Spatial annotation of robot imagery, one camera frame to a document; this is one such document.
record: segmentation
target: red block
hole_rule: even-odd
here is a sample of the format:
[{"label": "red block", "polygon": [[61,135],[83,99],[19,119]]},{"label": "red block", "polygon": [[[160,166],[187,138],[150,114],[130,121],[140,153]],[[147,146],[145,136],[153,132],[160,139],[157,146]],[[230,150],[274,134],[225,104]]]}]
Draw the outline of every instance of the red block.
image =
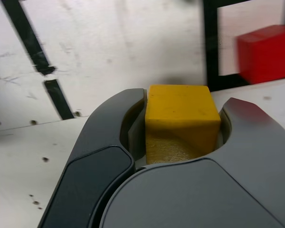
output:
[{"label": "red block", "polygon": [[237,37],[240,75],[251,84],[285,78],[285,25]]}]

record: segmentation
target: yellow cube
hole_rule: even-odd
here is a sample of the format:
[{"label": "yellow cube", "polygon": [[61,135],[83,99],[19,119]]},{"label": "yellow cube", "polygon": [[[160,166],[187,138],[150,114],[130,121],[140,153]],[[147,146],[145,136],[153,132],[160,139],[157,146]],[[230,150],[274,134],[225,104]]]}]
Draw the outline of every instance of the yellow cube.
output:
[{"label": "yellow cube", "polygon": [[207,86],[152,85],[145,127],[147,163],[176,162],[214,150],[220,117]]}]

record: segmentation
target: gray object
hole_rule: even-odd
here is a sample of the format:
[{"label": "gray object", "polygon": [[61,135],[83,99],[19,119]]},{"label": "gray object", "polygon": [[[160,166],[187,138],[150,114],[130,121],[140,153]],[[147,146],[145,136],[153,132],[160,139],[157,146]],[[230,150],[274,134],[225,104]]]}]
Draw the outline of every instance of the gray object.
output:
[{"label": "gray object", "polygon": [[144,150],[145,102],[143,90],[126,90],[91,115],[40,228],[285,227],[285,130],[277,122],[231,98],[220,113],[222,147],[134,173],[128,151]]}]

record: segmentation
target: foam block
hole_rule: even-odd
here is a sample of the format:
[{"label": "foam block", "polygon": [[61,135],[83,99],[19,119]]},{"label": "foam block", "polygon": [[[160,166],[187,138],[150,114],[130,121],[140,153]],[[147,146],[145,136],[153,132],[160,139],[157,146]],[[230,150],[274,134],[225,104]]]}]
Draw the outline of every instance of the foam block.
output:
[{"label": "foam block", "polygon": [[285,78],[285,25],[272,25],[236,38],[240,75],[251,84]]},{"label": "foam block", "polygon": [[147,163],[206,155],[215,148],[219,127],[208,87],[152,85],[145,115]]}]

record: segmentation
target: black tape line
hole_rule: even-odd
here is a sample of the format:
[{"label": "black tape line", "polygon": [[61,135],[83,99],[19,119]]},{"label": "black tape line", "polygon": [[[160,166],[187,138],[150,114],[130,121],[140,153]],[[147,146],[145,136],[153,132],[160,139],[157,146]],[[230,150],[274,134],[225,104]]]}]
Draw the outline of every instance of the black tape line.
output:
[{"label": "black tape line", "polygon": [[74,118],[65,97],[60,89],[58,81],[48,80],[43,82],[45,88],[47,89],[47,93],[52,99],[52,102],[59,113],[61,119],[67,120]]},{"label": "black tape line", "polygon": [[54,66],[50,66],[36,35],[26,17],[19,0],[1,0],[7,14],[18,32],[24,47],[29,54],[35,69],[43,75],[51,74]]},{"label": "black tape line", "polygon": [[211,92],[249,85],[239,74],[219,76],[218,61],[218,8],[244,1],[248,0],[203,0],[207,86]]}]

